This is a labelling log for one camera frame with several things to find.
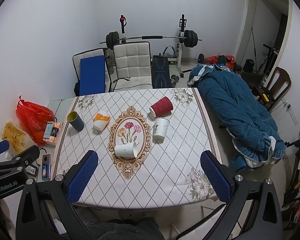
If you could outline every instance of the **table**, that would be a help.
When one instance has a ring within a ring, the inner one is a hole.
[[[153,138],[154,118],[149,106],[167,96],[173,111],[164,116],[170,126],[164,141]],[[88,150],[98,154],[98,167],[78,203],[117,209],[158,208],[215,197],[200,167],[200,155],[211,152],[221,162],[207,111],[196,88],[129,90],[77,97],[68,110],[77,111],[85,128],[77,132],[64,121],[54,154],[53,177],[64,174]],[[98,110],[111,113],[108,126],[98,132]],[[122,141],[136,141],[138,157],[114,154]]]

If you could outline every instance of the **power strip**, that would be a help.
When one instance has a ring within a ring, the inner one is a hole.
[[[288,112],[289,112],[289,114],[290,114],[290,116],[291,116],[291,118],[294,122],[294,125],[297,125],[299,123],[299,121],[296,118],[296,116],[294,115],[291,105],[289,104],[289,102],[286,100],[285,97],[282,97],[281,100],[282,100],[284,106],[287,108],[287,110],[288,110]]]

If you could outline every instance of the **blue blanket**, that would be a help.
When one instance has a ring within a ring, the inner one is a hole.
[[[240,154],[233,158],[232,168],[255,168],[282,158],[286,146],[274,119],[236,73],[224,65],[198,64],[188,84],[198,88],[233,136]]]

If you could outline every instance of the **barbell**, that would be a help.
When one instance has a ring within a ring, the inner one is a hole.
[[[119,44],[120,41],[132,40],[132,39],[142,39],[142,40],[150,40],[150,39],[163,39],[163,38],[171,38],[171,39],[179,39],[183,41],[185,47],[193,48],[197,46],[198,41],[202,41],[198,39],[198,35],[194,31],[185,30],[183,37],[171,37],[171,36],[139,36],[139,37],[130,37],[130,38],[119,38],[118,32],[110,32],[106,36],[106,41],[100,42],[100,44],[106,43],[108,49],[113,49],[114,45]]]

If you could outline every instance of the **red cup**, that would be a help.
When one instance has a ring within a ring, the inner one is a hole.
[[[160,115],[163,115],[167,112],[170,112],[173,110],[173,105],[169,98],[164,97],[161,98],[158,102],[156,102],[154,105],[149,107],[150,113],[154,117],[159,117]]]

